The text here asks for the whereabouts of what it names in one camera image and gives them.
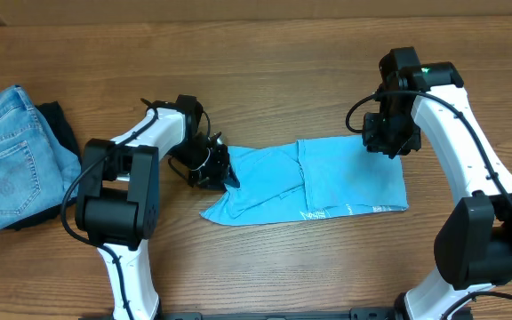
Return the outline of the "light blue printed t-shirt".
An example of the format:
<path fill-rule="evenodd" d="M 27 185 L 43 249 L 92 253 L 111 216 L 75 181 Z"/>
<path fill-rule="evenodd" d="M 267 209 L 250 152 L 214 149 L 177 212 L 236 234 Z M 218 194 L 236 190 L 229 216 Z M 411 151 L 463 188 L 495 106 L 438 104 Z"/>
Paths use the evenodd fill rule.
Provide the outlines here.
<path fill-rule="evenodd" d="M 239 187 L 201 213 L 226 226 L 323 220 L 408 209 L 399 158 L 369 153 L 358 135 L 228 150 Z"/>

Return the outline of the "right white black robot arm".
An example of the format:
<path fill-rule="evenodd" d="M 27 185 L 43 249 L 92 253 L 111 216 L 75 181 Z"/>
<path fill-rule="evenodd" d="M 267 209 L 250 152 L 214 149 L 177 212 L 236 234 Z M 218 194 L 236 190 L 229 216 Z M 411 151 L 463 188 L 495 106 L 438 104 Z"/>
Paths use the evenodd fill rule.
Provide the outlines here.
<path fill-rule="evenodd" d="M 353 308 L 354 319 L 469 319 L 469 302 L 498 296 L 512 280 L 512 174 L 472 113 L 463 80 L 450 62 L 423 64 L 411 47 L 379 64 L 364 116 L 366 149 L 405 156 L 428 140 L 448 180 L 454 209 L 434 242 L 435 268 L 391 307 Z"/>

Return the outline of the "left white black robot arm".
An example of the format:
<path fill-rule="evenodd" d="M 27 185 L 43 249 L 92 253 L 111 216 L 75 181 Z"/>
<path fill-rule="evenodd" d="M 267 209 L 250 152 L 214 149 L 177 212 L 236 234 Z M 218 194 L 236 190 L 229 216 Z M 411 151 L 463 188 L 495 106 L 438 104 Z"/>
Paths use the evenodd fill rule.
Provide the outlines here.
<path fill-rule="evenodd" d="M 208 117 L 195 96 L 147 101 L 146 115 L 111 140 L 89 140 L 76 195 L 76 228 L 68 233 L 97 249 L 114 298 L 113 319 L 160 319 L 161 299 L 150 269 L 148 241 L 159 217 L 159 162 L 167 156 L 188 169 L 190 187 L 237 188 L 227 146 L 201 132 Z"/>

